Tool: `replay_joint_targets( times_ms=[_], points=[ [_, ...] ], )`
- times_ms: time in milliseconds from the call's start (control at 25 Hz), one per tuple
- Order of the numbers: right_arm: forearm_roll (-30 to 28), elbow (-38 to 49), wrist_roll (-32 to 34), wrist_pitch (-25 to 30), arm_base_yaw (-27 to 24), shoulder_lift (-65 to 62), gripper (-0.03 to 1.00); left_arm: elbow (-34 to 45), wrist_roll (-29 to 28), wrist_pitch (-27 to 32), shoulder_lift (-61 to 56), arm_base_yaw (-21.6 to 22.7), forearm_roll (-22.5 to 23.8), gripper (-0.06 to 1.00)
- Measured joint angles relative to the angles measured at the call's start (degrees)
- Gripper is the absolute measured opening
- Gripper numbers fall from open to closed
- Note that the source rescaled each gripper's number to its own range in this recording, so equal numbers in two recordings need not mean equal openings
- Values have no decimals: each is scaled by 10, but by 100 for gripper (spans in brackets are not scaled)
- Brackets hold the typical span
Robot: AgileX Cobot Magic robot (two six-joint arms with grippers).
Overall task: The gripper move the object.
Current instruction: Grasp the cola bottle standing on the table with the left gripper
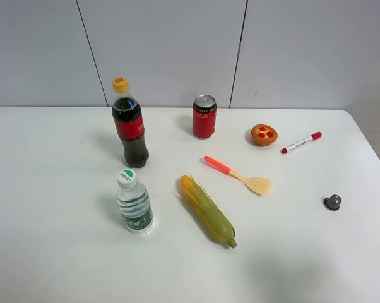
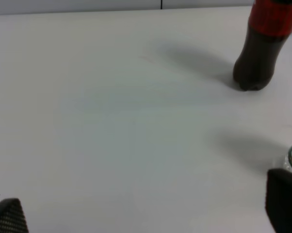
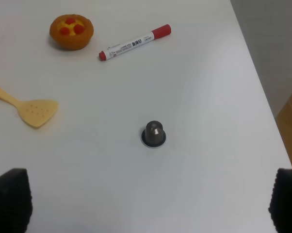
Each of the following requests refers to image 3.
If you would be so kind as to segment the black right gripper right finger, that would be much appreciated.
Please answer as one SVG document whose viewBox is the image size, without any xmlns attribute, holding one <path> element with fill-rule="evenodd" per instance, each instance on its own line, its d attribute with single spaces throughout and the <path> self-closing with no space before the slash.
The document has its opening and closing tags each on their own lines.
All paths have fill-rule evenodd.
<svg viewBox="0 0 292 233">
<path fill-rule="evenodd" d="M 268 210 L 278 233 L 292 233 L 292 169 L 278 169 Z"/>
</svg>

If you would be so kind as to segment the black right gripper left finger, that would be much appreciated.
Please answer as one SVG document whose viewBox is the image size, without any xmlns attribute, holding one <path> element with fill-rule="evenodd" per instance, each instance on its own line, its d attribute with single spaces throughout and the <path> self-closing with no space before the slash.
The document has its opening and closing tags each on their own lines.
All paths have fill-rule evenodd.
<svg viewBox="0 0 292 233">
<path fill-rule="evenodd" d="M 32 194 L 25 168 L 0 176 L 0 233 L 24 233 L 32 216 Z"/>
</svg>

